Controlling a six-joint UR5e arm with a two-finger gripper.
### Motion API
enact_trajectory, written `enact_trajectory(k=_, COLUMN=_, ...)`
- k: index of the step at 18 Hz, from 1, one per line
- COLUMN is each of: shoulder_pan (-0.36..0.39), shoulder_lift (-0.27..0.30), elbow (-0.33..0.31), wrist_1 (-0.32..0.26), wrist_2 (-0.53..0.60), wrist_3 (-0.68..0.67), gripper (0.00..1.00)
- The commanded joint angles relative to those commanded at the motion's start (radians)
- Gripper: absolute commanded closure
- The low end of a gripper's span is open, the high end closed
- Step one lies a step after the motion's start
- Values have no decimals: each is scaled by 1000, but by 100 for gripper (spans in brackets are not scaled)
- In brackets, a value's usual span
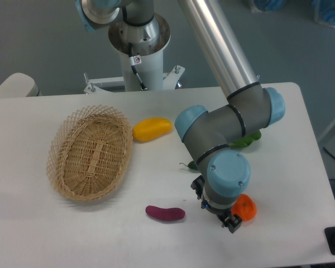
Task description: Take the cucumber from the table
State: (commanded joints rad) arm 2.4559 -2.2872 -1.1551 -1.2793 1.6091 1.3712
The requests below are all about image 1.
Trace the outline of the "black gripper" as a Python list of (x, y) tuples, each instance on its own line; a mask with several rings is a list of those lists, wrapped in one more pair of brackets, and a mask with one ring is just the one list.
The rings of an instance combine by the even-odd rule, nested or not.
[(232, 214), (231, 207), (229, 208), (217, 208), (217, 205), (213, 205), (207, 194), (204, 193), (205, 180), (202, 175), (199, 175), (195, 180), (192, 181), (190, 187), (195, 191), (197, 199), (201, 200), (201, 208), (207, 209), (207, 211), (217, 215), (221, 221), (221, 227), (226, 228), (231, 233), (235, 233), (242, 225), (242, 218), (236, 214)]

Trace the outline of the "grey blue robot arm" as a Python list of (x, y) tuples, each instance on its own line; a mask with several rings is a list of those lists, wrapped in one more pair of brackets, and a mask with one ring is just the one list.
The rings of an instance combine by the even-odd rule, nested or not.
[[(109, 27), (110, 42), (128, 56), (129, 68), (135, 68), (135, 57), (160, 50), (164, 31), (152, 1), (76, 1), (75, 6), (88, 31)], [(234, 232), (242, 218), (232, 207), (251, 170), (231, 143), (281, 120), (285, 103), (276, 89), (261, 86), (217, 1), (180, 1), (180, 6), (227, 105), (212, 112), (203, 106), (187, 108), (175, 128), (200, 171), (191, 187), (201, 207)]]

